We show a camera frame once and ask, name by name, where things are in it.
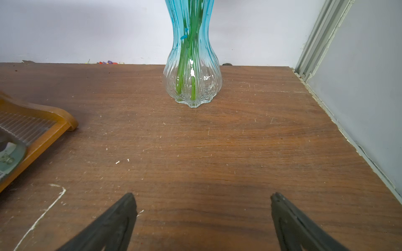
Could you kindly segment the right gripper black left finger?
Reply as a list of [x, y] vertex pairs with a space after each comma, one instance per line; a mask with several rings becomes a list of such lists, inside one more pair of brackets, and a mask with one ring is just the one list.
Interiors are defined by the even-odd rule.
[[127, 193], [58, 250], [126, 251], [137, 215], [135, 197]]

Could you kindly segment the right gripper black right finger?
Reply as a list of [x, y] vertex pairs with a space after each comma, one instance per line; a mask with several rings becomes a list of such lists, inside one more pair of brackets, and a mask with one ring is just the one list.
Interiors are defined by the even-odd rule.
[[271, 214], [282, 251], [347, 251], [281, 193], [271, 196]]

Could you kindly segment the wooden three-tier shelf rack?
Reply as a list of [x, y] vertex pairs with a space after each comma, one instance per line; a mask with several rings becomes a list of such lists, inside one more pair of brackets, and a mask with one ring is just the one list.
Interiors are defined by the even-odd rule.
[[77, 120], [61, 108], [24, 102], [1, 92], [1, 141], [9, 138], [27, 147], [23, 161], [1, 183], [1, 191], [66, 131], [74, 131], [78, 125]]

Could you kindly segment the green label tin can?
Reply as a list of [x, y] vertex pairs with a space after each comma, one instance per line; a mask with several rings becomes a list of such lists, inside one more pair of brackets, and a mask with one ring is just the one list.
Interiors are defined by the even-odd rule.
[[4, 138], [1, 141], [1, 183], [19, 166], [27, 152], [20, 141]]

